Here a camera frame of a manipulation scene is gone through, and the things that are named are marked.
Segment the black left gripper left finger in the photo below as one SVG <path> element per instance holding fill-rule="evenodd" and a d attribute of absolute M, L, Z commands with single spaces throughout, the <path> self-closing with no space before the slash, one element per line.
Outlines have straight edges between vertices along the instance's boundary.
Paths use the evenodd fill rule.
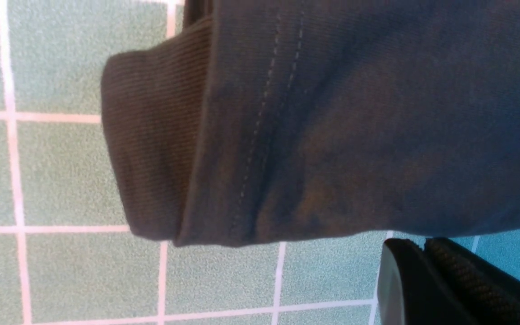
<path fill-rule="evenodd" d="M 457 300 L 440 272 L 408 239 L 384 241 L 377 301 L 383 325 L 473 323 L 473 317 Z"/>

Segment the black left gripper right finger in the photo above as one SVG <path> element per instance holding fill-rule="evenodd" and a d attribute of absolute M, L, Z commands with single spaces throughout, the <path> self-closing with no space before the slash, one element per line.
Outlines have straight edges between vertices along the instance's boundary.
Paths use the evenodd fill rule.
<path fill-rule="evenodd" d="M 480 325 L 520 325 L 520 280 L 448 238 L 427 239 L 425 254 Z"/>

